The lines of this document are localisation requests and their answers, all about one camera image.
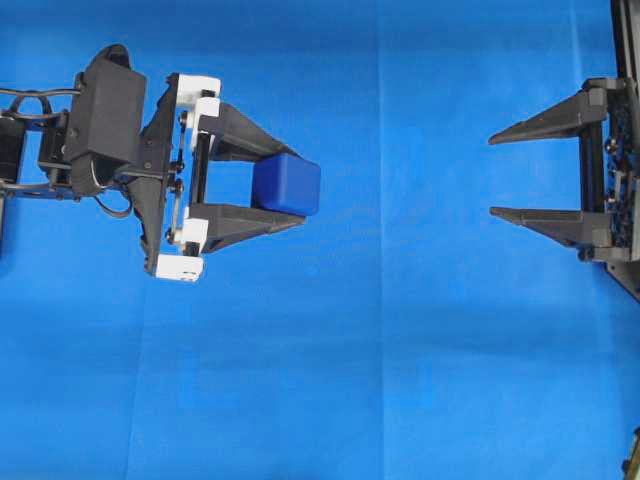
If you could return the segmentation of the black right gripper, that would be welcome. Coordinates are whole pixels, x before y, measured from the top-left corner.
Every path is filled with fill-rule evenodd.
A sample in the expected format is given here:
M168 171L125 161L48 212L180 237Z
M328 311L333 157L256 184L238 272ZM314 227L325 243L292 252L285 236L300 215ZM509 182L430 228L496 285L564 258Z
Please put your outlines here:
M493 135L490 145L579 138L581 207L491 207L491 215L565 247L614 247L639 259L639 98L631 78L590 78L575 95Z

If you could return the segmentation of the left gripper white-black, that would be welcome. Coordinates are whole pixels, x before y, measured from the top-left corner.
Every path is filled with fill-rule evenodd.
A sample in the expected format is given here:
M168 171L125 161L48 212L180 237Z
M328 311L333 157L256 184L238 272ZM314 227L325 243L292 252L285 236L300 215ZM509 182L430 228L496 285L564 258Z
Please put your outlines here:
M191 204L181 228L173 226L178 255L160 252L166 194L173 176L171 150L177 110L187 111L185 128L192 133L193 161L198 156L199 134L210 136L210 161L259 162L277 154L299 154L272 137L233 105L218 96L217 78L174 73L156 105L156 112L141 132L138 163L127 189L134 214L141 222L141 247L145 271L156 278L195 282L203 271L201 253L212 253L264 234L273 234L304 223L292 214L231 204Z

